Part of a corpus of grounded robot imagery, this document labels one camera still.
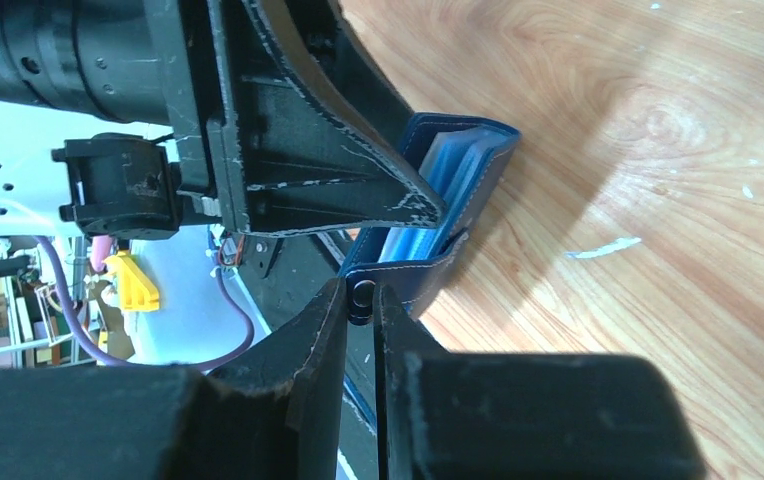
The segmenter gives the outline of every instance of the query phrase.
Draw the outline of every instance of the card holder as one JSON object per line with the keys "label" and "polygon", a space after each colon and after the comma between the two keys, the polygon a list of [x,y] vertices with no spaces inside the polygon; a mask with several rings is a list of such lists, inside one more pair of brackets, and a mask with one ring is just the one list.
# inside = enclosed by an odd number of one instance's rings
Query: card holder
{"label": "card holder", "polygon": [[[461,257],[462,247],[470,236],[470,228],[488,203],[491,192],[499,182],[521,137],[520,132],[509,125],[480,117],[421,113],[409,122],[399,151],[425,178],[429,177],[432,169],[421,169],[421,166],[425,159],[427,162],[437,160],[435,156],[427,154],[432,153],[431,148],[439,147],[438,142],[435,142],[438,134],[480,128],[489,129],[499,136],[489,148],[474,147],[473,152],[479,152],[478,157],[461,157],[459,162],[463,164],[454,169],[454,175],[441,175],[445,181],[463,183],[441,185],[451,190],[447,197],[448,211],[434,232],[423,232],[435,235],[431,241],[421,248],[412,248],[410,242],[420,238],[426,239],[418,232],[420,229],[365,228],[359,233],[339,273],[339,276],[346,278],[349,287],[350,316],[355,323],[365,323],[371,317],[372,305],[362,290],[374,284],[385,283],[393,287],[412,317],[416,318],[426,310],[453,274],[456,262]],[[474,139],[473,144],[479,141],[480,139]],[[468,166],[478,169],[467,174],[460,173],[465,172]],[[400,252],[399,257],[405,255],[403,252],[408,252],[409,259],[379,261],[383,249],[386,249],[383,258],[389,256],[391,242],[388,242],[386,248],[389,233],[397,239],[398,244],[394,245],[394,250]],[[428,258],[418,258],[427,253]]]}

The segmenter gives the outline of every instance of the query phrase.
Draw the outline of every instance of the wood grain surface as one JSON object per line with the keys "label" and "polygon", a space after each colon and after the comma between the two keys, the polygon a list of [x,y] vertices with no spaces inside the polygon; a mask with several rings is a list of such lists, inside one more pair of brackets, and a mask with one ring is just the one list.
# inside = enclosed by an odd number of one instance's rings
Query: wood grain surface
{"label": "wood grain surface", "polygon": [[764,1],[342,3],[416,109],[525,136],[437,338],[649,358],[711,477],[764,478]]}

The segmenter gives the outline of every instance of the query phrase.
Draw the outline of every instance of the hole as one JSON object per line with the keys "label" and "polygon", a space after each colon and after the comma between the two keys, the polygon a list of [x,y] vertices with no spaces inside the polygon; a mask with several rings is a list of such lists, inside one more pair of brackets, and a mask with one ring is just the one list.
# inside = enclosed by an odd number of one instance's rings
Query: hole
{"label": "hole", "polygon": [[23,68],[25,68],[26,71],[32,75],[37,75],[40,73],[40,67],[33,58],[23,57],[20,59],[20,63],[23,65]]}

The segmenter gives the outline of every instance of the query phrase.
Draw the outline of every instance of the wallet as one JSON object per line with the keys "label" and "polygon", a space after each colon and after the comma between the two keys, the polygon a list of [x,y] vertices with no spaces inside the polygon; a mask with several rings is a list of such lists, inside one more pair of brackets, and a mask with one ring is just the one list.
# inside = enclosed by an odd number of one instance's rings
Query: wallet
{"label": "wallet", "polygon": [[480,117],[419,113],[399,145],[403,158],[420,172],[447,204],[434,229],[365,228],[341,266],[350,292],[350,318],[370,321],[365,286],[390,285],[417,318],[449,281],[470,229],[491,196],[520,142],[520,132]]}

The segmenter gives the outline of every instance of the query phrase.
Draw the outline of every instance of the yellow object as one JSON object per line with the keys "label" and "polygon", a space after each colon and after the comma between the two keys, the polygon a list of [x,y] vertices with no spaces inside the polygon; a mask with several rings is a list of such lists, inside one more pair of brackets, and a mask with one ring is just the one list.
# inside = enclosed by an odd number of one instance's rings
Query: yellow object
{"label": "yellow object", "polygon": [[124,312],[154,312],[160,308],[158,289],[138,268],[127,251],[105,259],[108,272],[117,277],[120,310]]}

